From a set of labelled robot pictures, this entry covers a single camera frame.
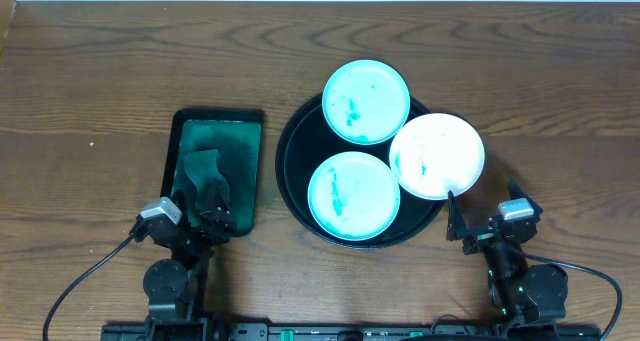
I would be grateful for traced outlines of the white plate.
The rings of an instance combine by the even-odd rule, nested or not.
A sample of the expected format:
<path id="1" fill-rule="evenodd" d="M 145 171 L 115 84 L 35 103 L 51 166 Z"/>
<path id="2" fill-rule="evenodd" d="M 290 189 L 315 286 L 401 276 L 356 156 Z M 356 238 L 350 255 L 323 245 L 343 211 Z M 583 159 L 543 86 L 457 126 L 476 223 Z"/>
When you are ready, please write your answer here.
<path id="1" fill-rule="evenodd" d="M 464 119 L 429 113 L 407 122 L 393 138 L 390 168 L 402 188 L 426 200 L 465 193 L 479 180 L 485 148 Z"/>

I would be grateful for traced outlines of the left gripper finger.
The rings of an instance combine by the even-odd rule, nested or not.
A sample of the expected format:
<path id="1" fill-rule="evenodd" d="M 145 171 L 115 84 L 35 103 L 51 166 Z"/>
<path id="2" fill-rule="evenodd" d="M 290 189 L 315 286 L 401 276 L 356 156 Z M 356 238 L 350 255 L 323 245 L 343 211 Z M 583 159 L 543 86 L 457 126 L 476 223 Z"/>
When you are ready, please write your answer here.
<path id="1" fill-rule="evenodd" d="M 188 211 L 188 202 L 184 194 L 184 191 L 181 189 L 177 189 L 173 191 L 170 196 L 170 199 L 178 207 L 182 215 L 186 216 Z"/>
<path id="2" fill-rule="evenodd" d="M 225 199 L 225 187 L 220 179 L 214 179 L 205 187 L 200 199 L 199 216 L 207 223 L 224 231 L 234 230 L 234 215 Z"/>

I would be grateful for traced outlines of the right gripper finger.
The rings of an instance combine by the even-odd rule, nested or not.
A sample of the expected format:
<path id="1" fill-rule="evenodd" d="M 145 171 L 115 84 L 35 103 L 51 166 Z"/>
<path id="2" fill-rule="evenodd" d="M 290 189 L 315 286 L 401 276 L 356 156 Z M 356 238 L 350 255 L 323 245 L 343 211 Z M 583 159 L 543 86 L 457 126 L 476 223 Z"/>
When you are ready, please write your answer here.
<path id="1" fill-rule="evenodd" d="M 512 200 L 525 199 L 534 212 L 540 211 L 540 206 L 519 187 L 514 179 L 509 179 L 507 181 L 507 189 Z"/>
<path id="2" fill-rule="evenodd" d="M 467 224 L 462 212 L 457 205 L 456 198 L 452 191 L 448 192 L 448 223 L 446 239 L 448 241 L 461 240 L 468 236 Z"/>

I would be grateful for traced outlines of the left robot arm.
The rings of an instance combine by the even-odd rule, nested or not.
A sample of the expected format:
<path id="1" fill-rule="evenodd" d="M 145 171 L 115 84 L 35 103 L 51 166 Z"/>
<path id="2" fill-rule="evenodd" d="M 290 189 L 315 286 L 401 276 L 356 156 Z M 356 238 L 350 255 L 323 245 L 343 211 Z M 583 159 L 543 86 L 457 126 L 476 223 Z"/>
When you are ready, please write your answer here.
<path id="1" fill-rule="evenodd" d="M 223 195 L 223 182 L 209 182 L 201 200 L 188 206 L 181 190 L 145 206 L 130 235 L 149 237 L 171 251 L 155 262 L 143 279 L 149 299 L 144 340 L 219 341 L 230 327 L 204 309 L 209 262 L 215 246 L 230 241 L 237 221 Z"/>

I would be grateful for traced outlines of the green sponge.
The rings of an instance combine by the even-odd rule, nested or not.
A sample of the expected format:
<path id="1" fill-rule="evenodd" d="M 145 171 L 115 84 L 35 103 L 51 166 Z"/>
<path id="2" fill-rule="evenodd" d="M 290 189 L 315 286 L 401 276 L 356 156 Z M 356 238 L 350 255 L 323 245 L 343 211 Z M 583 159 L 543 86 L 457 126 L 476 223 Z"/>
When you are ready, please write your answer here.
<path id="1" fill-rule="evenodd" d="M 189 153 L 184 159 L 184 171 L 196 188 L 195 206 L 199 211 L 200 199 L 205 187 L 214 179 L 220 179 L 225 187 L 225 199 L 230 202 L 230 186 L 227 178 L 219 170 L 220 152 L 217 149 Z"/>

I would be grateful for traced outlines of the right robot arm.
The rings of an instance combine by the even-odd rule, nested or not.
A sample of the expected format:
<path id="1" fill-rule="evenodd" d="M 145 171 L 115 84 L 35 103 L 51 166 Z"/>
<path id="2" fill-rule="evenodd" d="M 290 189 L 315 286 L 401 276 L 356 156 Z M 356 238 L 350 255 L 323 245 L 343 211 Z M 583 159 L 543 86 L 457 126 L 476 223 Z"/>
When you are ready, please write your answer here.
<path id="1" fill-rule="evenodd" d="M 488 265 L 491 304 L 515 325 L 542 325 L 566 316 L 568 276 L 549 262 L 530 266 L 521 245 L 537 234 L 543 209 L 513 180 L 507 182 L 510 199 L 480 227 L 467 226 L 455 196 L 448 193 L 446 238 L 460 240 L 466 255 L 481 253 Z"/>

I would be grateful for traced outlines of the pale green plate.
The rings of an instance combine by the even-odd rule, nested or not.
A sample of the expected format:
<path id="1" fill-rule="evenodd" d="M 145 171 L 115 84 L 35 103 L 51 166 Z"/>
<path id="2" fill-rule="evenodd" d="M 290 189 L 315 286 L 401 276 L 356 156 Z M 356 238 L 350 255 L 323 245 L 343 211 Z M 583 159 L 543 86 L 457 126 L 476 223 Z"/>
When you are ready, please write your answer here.
<path id="1" fill-rule="evenodd" d="M 321 229 L 340 240 L 359 242 L 390 227 L 400 209 L 401 192 L 383 161 L 368 153 L 349 151 L 316 168 L 307 202 Z"/>
<path id="2" fill-rule="evenodd" d="M 325 84 L 321 108 L 332 131 L 357 145 L 385 142 L 406 123 L 409 88 L 391 66 L 356 60 L 337 69 Z"/>

